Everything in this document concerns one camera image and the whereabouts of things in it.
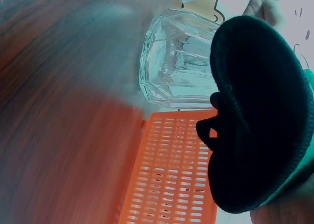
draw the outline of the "orange plastic basket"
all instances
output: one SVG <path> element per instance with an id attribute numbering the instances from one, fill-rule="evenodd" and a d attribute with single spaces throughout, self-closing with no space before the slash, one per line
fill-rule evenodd
<path id="1" fill-rule="evenodd" d="M 151 115 L 119 224 L 215 223 L 207 176 L 211 151 L 195 129 L 198 120 L 214 115 L 215 110 Z"/>

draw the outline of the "wooden table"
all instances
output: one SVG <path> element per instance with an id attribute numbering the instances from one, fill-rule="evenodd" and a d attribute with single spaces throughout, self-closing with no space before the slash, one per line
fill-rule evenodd
<path id="1" fill-rule="evenodd" d="M 1 0 L 0 223 L 112 224 L 145 103 L 152 17 L 181 0 Z"/>

